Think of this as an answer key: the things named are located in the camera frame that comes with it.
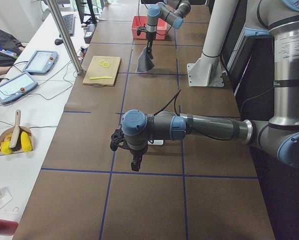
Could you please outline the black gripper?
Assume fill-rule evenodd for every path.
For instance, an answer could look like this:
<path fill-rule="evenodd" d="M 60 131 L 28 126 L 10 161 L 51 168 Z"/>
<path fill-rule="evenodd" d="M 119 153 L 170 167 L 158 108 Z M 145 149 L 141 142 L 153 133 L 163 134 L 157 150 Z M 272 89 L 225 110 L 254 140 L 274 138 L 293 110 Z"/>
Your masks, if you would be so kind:
<path fill-rule="evenodd" d="M 139 150 L 130 150 L 130 153 L 133 156 L 132 162 L 131 162 L 131 170 L 138 172 L 141 167 L 141 161 L 142 161 L 142 156 L 147 152 L 147 147 L 144 147 Z"/>
<path fill-rule="evenodd" d="M 153 39 L 147 39 L 147 49 L 152 49 L 152 45 L 153 45 Z"/>

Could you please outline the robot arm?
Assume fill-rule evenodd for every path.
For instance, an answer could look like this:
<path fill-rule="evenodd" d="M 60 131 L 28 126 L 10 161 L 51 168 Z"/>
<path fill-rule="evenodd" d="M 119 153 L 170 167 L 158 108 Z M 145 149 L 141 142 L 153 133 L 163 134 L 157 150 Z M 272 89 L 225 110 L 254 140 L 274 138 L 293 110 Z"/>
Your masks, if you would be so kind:
<path fill-rule="evenodd" d="M 190 87 L 214 87 L 218 62 L 238 0 L 216 0 L 202 49 L 196 63 L 187 66 Z M 190 12 L 188 0 L 164 0 L 148 7 L 145 31 L 147 46 L 139 60 L 151 70 L 152 44 L 158 19 L 179 29 Z M 110 148 L 127 149 L 133 155 L 131 168 L 139 171 L 148 142 L 182 140 L 186 135 L 204 135 L 215 140 L 241 139 L 280 162 L 299 168 L 299 0 L 248 0 L 246 37 L 274 37 L 274 115 L 269 121 L 222 119 L 164 110 L 144 114 L 132 109 L 122 115 L 119 129 L 111 136 Z"/>
<path fill-rule="evenodd" d="M 175 29 L 179 29 L 183 18 L 190 13 L 191 5 L 188 0 L 164 0 L 151 4 L 147 8 L 147 23 L 145 27 L 147 47 L 146 51 L 152 51 L 153 41 L 156 39 L 158 20 L 162 19 Z"/>

